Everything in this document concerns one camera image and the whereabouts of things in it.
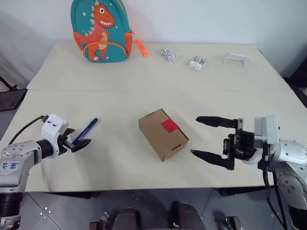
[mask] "dinosaur print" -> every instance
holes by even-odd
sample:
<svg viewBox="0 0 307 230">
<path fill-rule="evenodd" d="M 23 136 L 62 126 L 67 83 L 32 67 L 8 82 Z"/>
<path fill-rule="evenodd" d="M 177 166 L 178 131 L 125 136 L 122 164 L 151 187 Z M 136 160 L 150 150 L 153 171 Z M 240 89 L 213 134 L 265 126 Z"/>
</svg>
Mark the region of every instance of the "dinosaur print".
<svg viewBox="0 0 307 230">
<path fill-rule="evenodd" d="M 111 28 L 114 26 L 114 18 L 107 10 L 106 6 L 99 4 L 96 0 L 95 6 L 92 6 L 93 13 L 91 14 L 91 24 L 94 27 L 90 28 L 88 33 L 85 33 L 85 36 L 78 34 L 80 42 L 84 44 L 90 44 L 93 42 L 107 42 L 110 33 L 105 30 L 105 28 Z M 100 57 L 96 56 L 95 52 L 100 50 L 100 56 L 104 59 L 108 59 L 106 56 L 107 44 L 95 44 L 88 46 L 88 57 L 91 61 L 99 61 Z"/>
</svg>

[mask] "white table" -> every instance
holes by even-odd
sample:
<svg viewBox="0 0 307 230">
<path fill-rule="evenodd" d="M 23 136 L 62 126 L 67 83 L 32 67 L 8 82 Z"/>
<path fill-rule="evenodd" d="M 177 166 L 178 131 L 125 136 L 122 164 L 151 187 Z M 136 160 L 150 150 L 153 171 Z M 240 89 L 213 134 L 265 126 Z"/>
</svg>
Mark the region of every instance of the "white table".
<svg viewBox="0 0 307 230">
<path fill-rule="evenodd" d="M 56 44 L 43 67 L 28 85 L 29 90 L 55 91 L 290 91 L 254 45 L 145 44 L 150 56 L 143 58 L 133 46 L 131 56 L 120 63 L 91 63 L 74 42 Z M 172 65 L 159 55 L 163 46 L 178 52 Z M 225 53 L 252 57 L 247 68 L 228 61 Z M 200 72 L 188 67 L 199 55 L 208 60 Z"/>
<path fill-rule="evenodd" d="M 186 148 L 161 162 L 138 129 L 138 119 L 159 108 L 190 138 Z M 232 129 L 213 128 L 195 121 L 200 115 L 243 118 L 253 130 L 255 116 L 276 114 L 282 139 L 307 145 L 307 110 L 292 91 L 172 91 L 78 92 L 28 91 L 0 149 L 33 118 L 54 113 L 80 132 L 100 118 L 85 149 L 57 159 L 44 159 L 30 171 L 27 191 L 93 191 L 109 189 L 236 187 L 263 185 L 261 171 L 236 161 L 234 171 L 210 165 L 190 149 L 222 154 L 223 139 Z M 35 123 L 16 140 L 40 140 Z"/>
</svg>

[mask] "teal backpack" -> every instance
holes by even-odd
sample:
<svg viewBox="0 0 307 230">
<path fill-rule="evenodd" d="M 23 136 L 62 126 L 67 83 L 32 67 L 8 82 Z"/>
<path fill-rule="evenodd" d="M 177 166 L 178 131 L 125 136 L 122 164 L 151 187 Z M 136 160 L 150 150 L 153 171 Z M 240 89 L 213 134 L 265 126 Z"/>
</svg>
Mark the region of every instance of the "teal backpack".
<svg viewBox="0 0 307 230">
<path fill-rule="evenodd" d="M 121 0 L 73 0 L 73 37 L 92 62 L 118 62 L 129 57 L 132 34 Z"/>
</svg>

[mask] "pen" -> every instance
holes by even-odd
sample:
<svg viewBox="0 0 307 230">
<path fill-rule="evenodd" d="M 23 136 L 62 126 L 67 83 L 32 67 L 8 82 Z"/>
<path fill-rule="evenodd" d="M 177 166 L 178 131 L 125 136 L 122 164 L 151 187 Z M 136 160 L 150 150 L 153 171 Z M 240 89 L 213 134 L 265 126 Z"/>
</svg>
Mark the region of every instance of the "pen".
<svg viewBox="0 0 307 230">
<path fill-rule="evenodd" d="M 95 118 L 91 123 L 83 130 L 83 132 L 73 141 L 74 145 L 77 145 L 78 142 L 93 128 L 93 126 L 97 123 L 98 118 Z"/>
</svg>

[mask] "backpack strap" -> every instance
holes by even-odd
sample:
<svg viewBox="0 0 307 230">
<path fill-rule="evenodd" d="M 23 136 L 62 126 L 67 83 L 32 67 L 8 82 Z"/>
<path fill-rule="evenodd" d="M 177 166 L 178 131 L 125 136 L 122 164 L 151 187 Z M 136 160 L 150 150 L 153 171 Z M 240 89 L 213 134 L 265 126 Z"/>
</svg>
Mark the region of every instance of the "backpack strap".
<svg viewBox="0 0 307 230">
<path fill-rule="evenodd" d="M 73 38 L 75 39 L 79 49 L 82 51 L 83 49 L 82 49 L 82 45 L 81 45 L 81 42 L 80 42 L 80 39 L 79 39 L 78 32 L 76 32 L 76 31 L 73 32 Z"/>
<path fill-rule="evenodd" d="M 140 40 L 134 39 L 133 42 L 139 47 L 144 58 L 149 56 L 147 49 Z"/>
</svg>

